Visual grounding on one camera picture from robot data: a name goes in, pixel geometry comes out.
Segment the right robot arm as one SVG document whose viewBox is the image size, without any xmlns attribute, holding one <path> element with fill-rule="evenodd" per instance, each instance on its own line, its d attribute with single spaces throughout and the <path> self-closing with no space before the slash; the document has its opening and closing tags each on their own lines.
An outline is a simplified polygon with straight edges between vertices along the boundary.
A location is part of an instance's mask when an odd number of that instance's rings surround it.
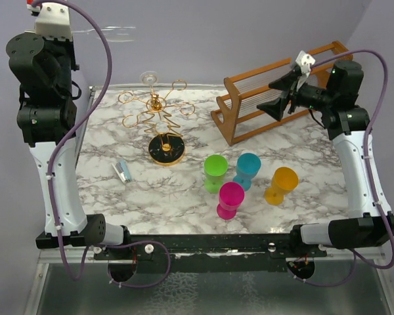
<svg viewBox="0 0 394 315">
<path fill-rule="evenodd" d="M 324 88 L 302 81 L 299 66 L 269 83 L 281 91 L 274 101 L 260 105 L 280 121 L 287 105 L 292 113 L 297 106 L 320 112 L 324 128 L 338 153 L 348 193 L 347 219 L 328 223 L 302 224 L 292 230 L 290 252 L 302 257 L 313 245 L 336 249 L 378 247 L 394 240 L 394 214 L 380 186 L 373 161 L 372 137 L 368 112 L 356 101 L 364 77 L 359 63 L 338 60 L 334 63 Z"/>
</svg>

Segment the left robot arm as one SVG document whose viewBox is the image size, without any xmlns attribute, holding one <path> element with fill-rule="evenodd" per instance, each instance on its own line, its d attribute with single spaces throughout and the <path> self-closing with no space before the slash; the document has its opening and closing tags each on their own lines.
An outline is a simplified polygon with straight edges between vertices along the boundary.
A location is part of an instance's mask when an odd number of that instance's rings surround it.
<svg viewBox="0 0 394 315">
<path fill-rule="evenodd" d="M 43 191 L 45 227 L 35 240 L 37 248 L 106 245 L 116 258 L 124 259 L 133 242 L 178 247 L 177 236 L 132 236 L 126 226 L 108 223 L 101 213 L 85 213 L 75 172 L 76 127 L 81 123 L 72 98 L 72 72 L 78 69 L 73 43 L 21 33 L 7 43 L 6 52 L 20 82 L 17 124 Z"/>
</svg>

